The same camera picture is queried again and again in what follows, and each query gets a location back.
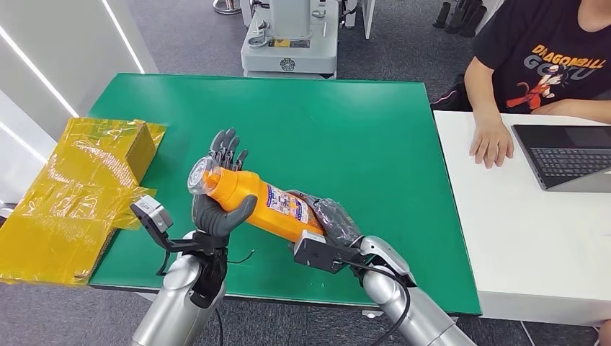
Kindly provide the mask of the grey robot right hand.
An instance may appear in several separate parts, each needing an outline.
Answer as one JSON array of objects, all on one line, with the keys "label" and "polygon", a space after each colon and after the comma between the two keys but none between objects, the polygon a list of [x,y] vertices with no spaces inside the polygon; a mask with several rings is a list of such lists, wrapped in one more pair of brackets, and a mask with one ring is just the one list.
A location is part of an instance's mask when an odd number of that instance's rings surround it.
[{"label": "grey robot right hand", "polygon": [[289,190],[288,192],[306,202],[321,224],[326,237],[335,245],[353,247],[363,237],[354,220],[335,200],[319,198],[299,190]]}]

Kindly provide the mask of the person's right hand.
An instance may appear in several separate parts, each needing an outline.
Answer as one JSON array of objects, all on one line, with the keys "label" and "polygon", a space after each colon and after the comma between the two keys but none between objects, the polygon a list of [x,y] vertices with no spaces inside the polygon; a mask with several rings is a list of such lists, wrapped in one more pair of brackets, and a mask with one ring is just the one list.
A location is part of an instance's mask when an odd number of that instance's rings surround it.
[{"label": "person's right hand", "polygon": [[514,156],[514,142],[508,128],[501,120],[476,120],[469,154],[476,164],[487,169],[501,167],[506,159]]}]

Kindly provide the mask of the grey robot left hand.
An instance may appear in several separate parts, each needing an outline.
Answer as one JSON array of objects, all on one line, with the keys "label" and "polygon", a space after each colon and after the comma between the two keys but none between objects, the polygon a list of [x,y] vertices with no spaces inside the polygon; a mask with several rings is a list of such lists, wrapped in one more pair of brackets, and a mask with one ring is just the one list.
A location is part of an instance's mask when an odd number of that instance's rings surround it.
[{"label": "grey robot left hand", "polygon": [[[239,171],[244,159],[248,156],[246,149],[234,159],[240,138],[234,128],[220,130],[210,144],[208,155],[214,158],[224,169]],[[210,236],[227,237],[230,233],[254,212],[257,196],[248,195],[240,205],[225,211],[221,205],[208,195],[195,195],[192,198],[192,221],[197,230]]]}]

